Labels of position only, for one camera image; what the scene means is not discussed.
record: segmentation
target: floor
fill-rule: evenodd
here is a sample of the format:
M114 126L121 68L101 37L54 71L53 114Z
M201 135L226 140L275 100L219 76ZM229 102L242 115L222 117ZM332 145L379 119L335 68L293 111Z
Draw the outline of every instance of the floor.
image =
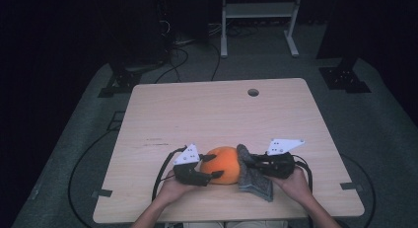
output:
M178 75L170 71L158 83L304 78L366 210L360 217L339 219L350 227L364 227L370 218L370 227L415 226L417 127L379 72L361 59L354 71L372 93L347 94L327 88L318 68L335 66L340 59L315 59L326 25L296 25L298 58L290 55L283 37L285 28L249 29L255 34L229 38L225 59L219 58L219 36L210 39L213 45L196 43L182 47L185 52L173 50L173 65L185 62L177 68ZM166 64L145 73L140 84L154 84L171 68ZM98 98L110 76L108 65L98 69L13 227L129 226L96 224L92 219L117 138L117 131L107 129L118 126L130 97ZM308 227L307 220L291 220L290 224Z

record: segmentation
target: white mounting bracket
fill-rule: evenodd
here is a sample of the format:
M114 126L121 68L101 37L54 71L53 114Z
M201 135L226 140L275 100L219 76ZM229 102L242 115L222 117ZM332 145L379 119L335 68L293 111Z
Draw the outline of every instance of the white mounting bracket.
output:
M174 165L196 163L200 161L196 145L190 144L175 160Z
M267 150L268 156L281 155L292 150L295 147L305 144L303 139L271 139Z

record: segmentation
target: hand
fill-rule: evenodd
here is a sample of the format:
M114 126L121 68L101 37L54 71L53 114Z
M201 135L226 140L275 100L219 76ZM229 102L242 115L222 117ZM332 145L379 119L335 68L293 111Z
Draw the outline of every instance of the hand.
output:
M291 199L298 203L303 203L313 197L310 188L305 178L304 171L300 167L295 167L295 170L288 179L278 179L268 177L274 184L278 185L283 192Z
M174 176L173 170L169 171L164 180L163 186L160 189L156 199L169 205L170 203L181 198L185 193L191 190L195 190L197 186L184 185L177 181Z

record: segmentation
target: white metal frame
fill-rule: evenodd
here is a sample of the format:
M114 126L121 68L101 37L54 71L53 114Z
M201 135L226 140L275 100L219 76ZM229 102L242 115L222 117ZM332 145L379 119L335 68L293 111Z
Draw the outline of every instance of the white metal frame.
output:
M289 30L284 31L285 39L289 45L293 57L298 57L299 52L293 41L292 33L296 24L301 0L282 3L240 3L227 4L222 0L222 34L221 57L228 57L227 19L230 18L273 18L290 17Z

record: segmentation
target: forearm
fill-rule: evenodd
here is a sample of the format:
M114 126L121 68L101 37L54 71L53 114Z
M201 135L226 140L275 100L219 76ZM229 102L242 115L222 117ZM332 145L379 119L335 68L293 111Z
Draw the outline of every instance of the forearm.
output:
M145 211L138 217L131 228L153 228L158 218L168 204L154 200Z
M340 227L331 215L317 202L312 196L301 203L301 206L307 211L313 220L313 223L320 228L337 228Z

